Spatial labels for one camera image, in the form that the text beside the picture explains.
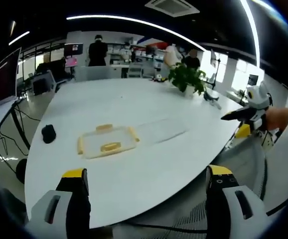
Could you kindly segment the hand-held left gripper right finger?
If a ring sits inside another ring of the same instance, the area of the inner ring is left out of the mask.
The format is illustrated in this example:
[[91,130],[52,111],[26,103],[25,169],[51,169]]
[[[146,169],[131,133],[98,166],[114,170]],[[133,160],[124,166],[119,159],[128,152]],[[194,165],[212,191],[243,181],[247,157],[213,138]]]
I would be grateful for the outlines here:
[[206,237],[258,239],[269,225],[263,201],[226,167],[208,165],[206,181]]

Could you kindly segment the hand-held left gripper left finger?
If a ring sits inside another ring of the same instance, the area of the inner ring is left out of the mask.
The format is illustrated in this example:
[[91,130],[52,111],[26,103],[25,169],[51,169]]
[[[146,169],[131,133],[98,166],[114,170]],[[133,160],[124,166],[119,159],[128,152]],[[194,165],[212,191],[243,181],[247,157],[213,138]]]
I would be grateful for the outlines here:
[[36,239],[85,239],[90,213],[87,169],[69,170],[32,207],[25,227]]

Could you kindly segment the person's right hand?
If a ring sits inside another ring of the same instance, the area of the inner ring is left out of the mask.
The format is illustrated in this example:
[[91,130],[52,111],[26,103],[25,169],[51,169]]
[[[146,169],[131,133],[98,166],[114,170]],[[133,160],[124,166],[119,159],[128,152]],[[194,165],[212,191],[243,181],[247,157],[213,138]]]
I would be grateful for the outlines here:
[[288,108],[269,107],[266,111],[267,130],[284,131],[288,125]]

